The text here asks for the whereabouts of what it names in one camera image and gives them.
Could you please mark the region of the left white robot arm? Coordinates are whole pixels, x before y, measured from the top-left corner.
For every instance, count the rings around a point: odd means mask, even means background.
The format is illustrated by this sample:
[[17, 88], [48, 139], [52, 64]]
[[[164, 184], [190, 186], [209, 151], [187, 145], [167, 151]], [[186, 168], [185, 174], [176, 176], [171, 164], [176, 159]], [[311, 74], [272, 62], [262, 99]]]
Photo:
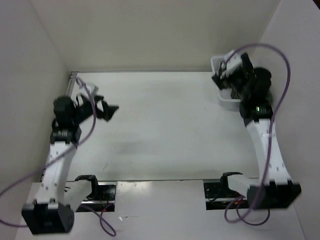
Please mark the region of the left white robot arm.
[[79, 175], [67, 186], [68, 173], [80, 145], [81, 123], [91, 116], [108, 122], [118, 109], [118, 105], [109, 105], [102, 95], [95, 95], [93, 102], [83, 94], [76, 101], [69, 96], [54, 100], [47, 167], [32, 202], [25, 203], [21, 210], [33, 235], [69, 233], [82, 201], [99, 196], [95, 175]]

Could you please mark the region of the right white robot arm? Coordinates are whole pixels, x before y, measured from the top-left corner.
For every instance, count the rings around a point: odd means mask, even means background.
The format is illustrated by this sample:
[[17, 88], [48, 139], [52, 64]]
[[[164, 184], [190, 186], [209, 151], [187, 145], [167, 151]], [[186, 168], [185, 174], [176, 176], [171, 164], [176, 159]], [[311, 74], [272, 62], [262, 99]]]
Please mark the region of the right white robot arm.
[[220, 105], [238, 108], [244, 126], [253, 142], [259, 180], [240, 172], [225, 172], [219, 191], [225, 197], [238, 193], [254, 209], [286, 209], [301, 194], [299, 183], [285, 166], [274, 126], [270, 92], [272, 74], [254, 67], [247, 53], [234, 51], [210, 59]]

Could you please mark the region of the white plastic basket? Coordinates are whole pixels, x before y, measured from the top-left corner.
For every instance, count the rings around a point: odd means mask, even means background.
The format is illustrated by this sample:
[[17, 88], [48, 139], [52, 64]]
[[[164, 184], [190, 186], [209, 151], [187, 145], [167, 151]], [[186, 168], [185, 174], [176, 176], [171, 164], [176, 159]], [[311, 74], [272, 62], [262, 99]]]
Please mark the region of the white plastic basket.
[[[218, 73], [220, 63], [224, 60], [224, 55], [215, 55], [210, 58], [211, 70], [212, 75]], [[231, 98], [231, 89], [223, 89], [219, 90], [217, 87], [217, 100], [218, 104], [222, 107], [227, 109], [228, 111], [238, 111], [239, 110], [239, 99]]]

